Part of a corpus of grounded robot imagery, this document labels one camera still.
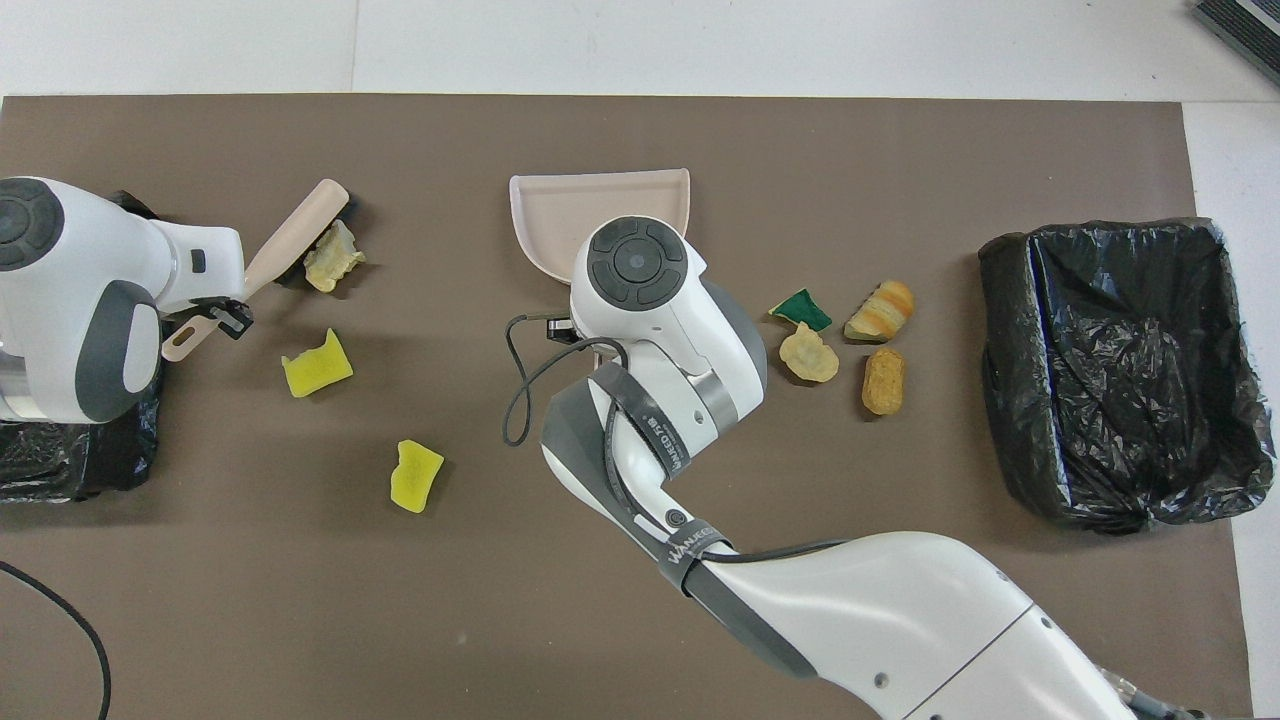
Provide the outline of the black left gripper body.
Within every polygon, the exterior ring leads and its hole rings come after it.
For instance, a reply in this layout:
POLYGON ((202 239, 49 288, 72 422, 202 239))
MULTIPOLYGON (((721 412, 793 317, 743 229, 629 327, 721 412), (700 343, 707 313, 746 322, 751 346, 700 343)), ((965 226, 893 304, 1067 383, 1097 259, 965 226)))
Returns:
POLYGON ((197 334, 211 334, 220 331, 232 340, 239 340, 253 324, 253 313, 248 304, 228 296, 196 299, 195 311, 186 323, 186 329, 197 334))

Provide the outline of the notched yellow sponge piece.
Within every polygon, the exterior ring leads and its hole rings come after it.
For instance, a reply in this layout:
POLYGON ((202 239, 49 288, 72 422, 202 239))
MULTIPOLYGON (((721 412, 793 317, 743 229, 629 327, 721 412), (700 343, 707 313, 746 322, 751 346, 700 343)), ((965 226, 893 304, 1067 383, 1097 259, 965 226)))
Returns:
POLYGON ((333 328, 326 328, 317 347, 307 348, 296 357, 280 356, 280 365, 293 398, 308 397, 355 375, 355 368, 333 328))

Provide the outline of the beige hand brush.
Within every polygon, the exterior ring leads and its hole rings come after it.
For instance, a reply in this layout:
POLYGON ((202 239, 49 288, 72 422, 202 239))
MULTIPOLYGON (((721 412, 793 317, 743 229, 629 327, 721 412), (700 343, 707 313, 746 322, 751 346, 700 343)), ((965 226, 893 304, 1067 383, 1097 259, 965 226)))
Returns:
MULTIPOLYGON (((243 291, 230 297, 248 304, 264 286, 284 275, 348 204, 349 192, 342 184, 333 179, 321 179, 255 254, 244 270, 243 291)), ((165 340, 161 356, 170 363, 178 363, 211 334, 187 331, 184 323, 165 340)))

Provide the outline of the pale torn bread chunk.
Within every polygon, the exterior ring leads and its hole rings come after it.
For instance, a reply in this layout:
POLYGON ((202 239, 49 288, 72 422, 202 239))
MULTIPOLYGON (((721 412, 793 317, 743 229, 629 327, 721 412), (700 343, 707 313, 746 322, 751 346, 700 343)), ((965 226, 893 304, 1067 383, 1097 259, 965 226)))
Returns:
POLYGON ((347 224, 335 219, 303 258, 306 282, 321 293, 330 293, 357 265, 366 263, 364 251, 347 224))

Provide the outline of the beige plastic dustpan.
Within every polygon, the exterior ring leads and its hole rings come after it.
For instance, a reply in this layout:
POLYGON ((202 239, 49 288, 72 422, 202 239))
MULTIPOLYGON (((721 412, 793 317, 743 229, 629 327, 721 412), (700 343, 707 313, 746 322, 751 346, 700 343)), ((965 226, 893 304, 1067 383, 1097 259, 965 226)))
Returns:
POLYGON ((512 176, 509 209, 518 246, 540 272, 568 284, 591 233, 618 217, 652 217, 686 233, 691 174, 686 168, 613 173, 512 176))

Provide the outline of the squarish yellow sponge piece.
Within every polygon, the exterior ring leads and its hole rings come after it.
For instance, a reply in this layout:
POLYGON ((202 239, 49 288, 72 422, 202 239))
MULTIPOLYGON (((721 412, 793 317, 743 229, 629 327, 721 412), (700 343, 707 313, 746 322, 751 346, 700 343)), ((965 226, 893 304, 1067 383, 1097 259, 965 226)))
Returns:
POLYGON ((445 457, 412 439, 397 443, 397 464, 390 474, 390 501, 410 512, 420 514, 428 506, 434 480, 445 457))

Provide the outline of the green and yellow sponge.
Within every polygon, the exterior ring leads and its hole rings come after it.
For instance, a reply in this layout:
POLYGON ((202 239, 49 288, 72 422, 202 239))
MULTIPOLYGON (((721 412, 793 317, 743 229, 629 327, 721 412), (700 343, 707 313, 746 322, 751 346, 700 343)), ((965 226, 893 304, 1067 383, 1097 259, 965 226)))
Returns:
POLYGON ((832 318, 813 299, 809 288, 800 288, 776 304, 769 311, 769 316, 780 318, 794 325, 801 323, 814 332, 822 332, 833 324, 832 318))

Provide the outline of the pale bread piece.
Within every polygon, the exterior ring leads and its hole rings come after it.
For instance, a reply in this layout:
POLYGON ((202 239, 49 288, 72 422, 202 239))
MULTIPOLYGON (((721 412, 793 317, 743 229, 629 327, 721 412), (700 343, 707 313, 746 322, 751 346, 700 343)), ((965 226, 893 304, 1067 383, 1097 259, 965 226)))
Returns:
POLYGON ((805 322, 780 345, 780 360, 800 380, 826 383, 838 373, 838 356, 805 322))

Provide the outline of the striped croissant bread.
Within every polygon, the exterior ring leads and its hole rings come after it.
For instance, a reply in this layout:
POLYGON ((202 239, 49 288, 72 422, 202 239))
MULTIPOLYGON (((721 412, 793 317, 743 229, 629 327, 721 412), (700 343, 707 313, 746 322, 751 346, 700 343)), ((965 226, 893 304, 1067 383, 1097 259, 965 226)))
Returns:
POLYGON ((886 343, 915 313, 913 291, 901 281, 883 281, 844 324, 846 340, 886 343))

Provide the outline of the oval brown bread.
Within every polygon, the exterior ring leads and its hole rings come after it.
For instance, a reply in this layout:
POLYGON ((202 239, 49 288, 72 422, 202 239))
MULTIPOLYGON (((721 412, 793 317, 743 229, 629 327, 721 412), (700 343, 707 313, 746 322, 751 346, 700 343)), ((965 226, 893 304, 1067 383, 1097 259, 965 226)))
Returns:
POLYGON ((899 413, 905 401, 906 360, 890 347, 876 350, 865 363, 863 406, 877 416, 899 413))

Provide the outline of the black bag-lined bin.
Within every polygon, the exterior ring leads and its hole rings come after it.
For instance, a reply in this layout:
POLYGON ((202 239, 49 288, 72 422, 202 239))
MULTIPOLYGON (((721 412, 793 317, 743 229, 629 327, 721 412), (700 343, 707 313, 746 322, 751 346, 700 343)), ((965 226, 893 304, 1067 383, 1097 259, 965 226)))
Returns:
POLYGON ((1043 225, 977 256, 989 432, 1027 510, 1129 536, 1267 498, 1271 413, 1211 219, 1043 225))
POLYGON ((111 421, 0 421, 0 503, 69 502, 145 483, 161 392, 163 361, 142 400, 111 421))

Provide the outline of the brown table mat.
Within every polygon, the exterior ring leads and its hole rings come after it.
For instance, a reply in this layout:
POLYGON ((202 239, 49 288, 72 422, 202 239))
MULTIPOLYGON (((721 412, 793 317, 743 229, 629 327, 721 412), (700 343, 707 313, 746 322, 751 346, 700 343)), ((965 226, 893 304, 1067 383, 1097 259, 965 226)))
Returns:
POLYGON ((566 304, 518 247, 512 176, 686 168, 687 236, 773 348, 809 288, 844 322, 882 279, 916 315, 908 402, 872 420, 867 348, 835 380, 772 365, 765 402, 669 492, 745 550, 891 530, 987 555, 1098 664, 1251 715, 1231 528, 1062 530, 1004 488, 980 388, 978 249, 1010 231, 1190 215, 1174 105, 408 95, 9 97, 0 176, 127 190, 256 243, 324 177, 367 263, 269 287, 241 341, 165 378, 150 480, 0 505, 0 560, 110 657, 111 720, 874 720, 769 667, 500 441, 503 329, 566 304), (280 356, 338 334, 355 375, 305 398, 280 356), (445 457, 420 514, 397 443, 445 457))

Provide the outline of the dark ribbed device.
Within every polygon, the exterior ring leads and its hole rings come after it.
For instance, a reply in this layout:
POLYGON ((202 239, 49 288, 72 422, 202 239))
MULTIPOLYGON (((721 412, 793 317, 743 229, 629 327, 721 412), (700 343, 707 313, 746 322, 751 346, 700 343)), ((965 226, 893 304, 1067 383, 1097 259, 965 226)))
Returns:
POLYGON ((1190 0, 1190 13, 1280 87, 1280 0, 1190 0))

